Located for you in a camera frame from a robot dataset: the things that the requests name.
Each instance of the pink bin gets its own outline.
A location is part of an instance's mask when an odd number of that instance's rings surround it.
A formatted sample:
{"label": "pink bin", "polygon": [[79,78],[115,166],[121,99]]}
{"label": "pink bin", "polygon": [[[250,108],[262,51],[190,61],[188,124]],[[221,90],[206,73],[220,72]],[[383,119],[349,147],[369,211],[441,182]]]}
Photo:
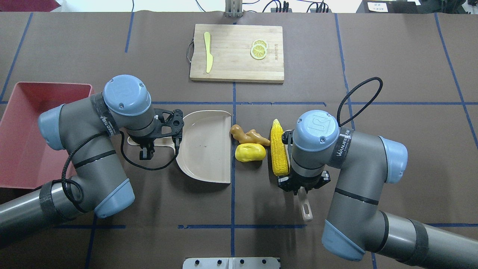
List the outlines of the pink bin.
{"label": "pink bin", "polygon": [[68,153],[46,144],[38,116],[94,93],[89,84],[18,82],[0,122],[0,187],[34,189],[60,179]]}

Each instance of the dark red object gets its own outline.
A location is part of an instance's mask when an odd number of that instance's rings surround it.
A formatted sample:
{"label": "dark red object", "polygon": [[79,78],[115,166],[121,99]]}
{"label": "dark red object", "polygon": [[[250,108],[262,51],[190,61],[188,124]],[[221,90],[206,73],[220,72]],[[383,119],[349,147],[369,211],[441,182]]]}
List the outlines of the dark red object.
{"label": "dark red object", "polygon": [[0,11],[50,12],[59,6],[55,0],[0,0]]}

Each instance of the yellow corn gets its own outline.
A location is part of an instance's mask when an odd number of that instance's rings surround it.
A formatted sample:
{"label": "yellow corn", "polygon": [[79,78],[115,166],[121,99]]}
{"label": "yellow corn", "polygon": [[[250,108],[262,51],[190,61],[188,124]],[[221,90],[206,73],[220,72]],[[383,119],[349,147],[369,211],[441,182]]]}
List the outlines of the yellow corn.
{"label": "yellow corn", "polygon": [[271,157],[272,170],[277,177],[289,174],[289,162],[285,153],[285,145],[282,143],[283,132],[281,124],[275,119],[271,128]]}

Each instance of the ginger root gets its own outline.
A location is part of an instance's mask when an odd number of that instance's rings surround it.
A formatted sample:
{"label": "ginger root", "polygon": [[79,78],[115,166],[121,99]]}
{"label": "ginger root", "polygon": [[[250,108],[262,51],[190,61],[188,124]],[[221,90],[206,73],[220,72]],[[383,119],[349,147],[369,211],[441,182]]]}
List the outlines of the ginger root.
{"label": "ginger root", "polygon": [[235,124],[231,127],[231,130],[229,131],[236,139],[239,141],[239,144],[245,144],[245,143],[254,143],[254,144],[261,144],[263,146],[270,146],[271,142],[269,139],[262,137],[260,134],[256,132],[255,129],[252,129],[248,131],[247,133],[244,133],[242,128]]}

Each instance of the wooden cutting board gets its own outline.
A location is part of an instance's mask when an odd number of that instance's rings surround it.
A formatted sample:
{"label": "wooden cutting board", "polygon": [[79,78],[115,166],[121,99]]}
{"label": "wooden cutting board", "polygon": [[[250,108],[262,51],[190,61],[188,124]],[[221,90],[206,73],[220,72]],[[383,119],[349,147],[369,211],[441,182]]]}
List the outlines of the wooden cutting board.
{"label": "wooden cutting board", "polygon": [[[211,33],[211,71],[206,73],[204,32]],[[267,41],[267,55],[256,60],[250,55],[252,43]],[[284,82],[284,48],[281,26],[196,24],[191,80],[259,83]]]}

